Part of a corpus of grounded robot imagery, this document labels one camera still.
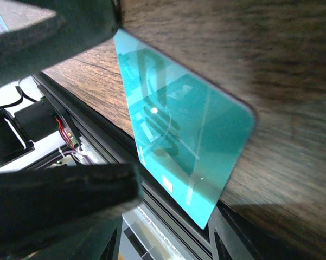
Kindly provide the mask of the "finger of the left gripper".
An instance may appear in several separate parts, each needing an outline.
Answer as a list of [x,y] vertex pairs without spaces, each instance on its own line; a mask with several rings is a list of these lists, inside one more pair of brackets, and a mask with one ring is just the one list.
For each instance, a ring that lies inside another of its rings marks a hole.
[[0,173],[0,238],[20,238],[87,218],[112,218],[141,201],[133,164]]
[[119,29],[115,1],[25,1],[56,12],[20,30],[0,33],[0,88],[111,39]]

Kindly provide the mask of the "teal card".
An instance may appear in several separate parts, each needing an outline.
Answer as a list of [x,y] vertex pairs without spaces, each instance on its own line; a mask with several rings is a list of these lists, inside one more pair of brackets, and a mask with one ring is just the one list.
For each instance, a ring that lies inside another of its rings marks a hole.
[[253,132],[254,112],[125,30],[114,44],[139,161],[205,228]]

